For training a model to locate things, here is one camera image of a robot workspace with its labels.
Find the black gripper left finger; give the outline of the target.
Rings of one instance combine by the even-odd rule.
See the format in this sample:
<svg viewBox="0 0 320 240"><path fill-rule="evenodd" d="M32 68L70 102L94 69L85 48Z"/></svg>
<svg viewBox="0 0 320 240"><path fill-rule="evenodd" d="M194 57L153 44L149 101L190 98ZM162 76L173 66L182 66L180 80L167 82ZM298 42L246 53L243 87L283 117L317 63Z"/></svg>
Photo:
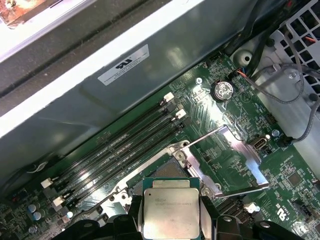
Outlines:
<svg viewBox="0 0 320 240"><path fill-rule="evenodd" d="M138 230L139 210L143 203L141 195L132 197L127 214L116 216L104 226L95 220L80 220L54 237L55 240L142 240Z"/></svg>

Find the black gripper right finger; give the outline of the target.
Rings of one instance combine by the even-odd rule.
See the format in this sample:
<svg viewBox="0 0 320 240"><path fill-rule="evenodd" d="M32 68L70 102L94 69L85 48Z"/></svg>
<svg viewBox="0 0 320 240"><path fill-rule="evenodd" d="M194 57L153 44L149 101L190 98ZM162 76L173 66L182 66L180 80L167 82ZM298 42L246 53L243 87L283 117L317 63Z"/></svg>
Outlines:
<svg viewBox="0 0 320 240"><path fill-rule="evenodd" d="M299 236L268 221L248 227L232 215L221 215L208 196L201 196L200 229L206 240L298 240Z"/></svg>

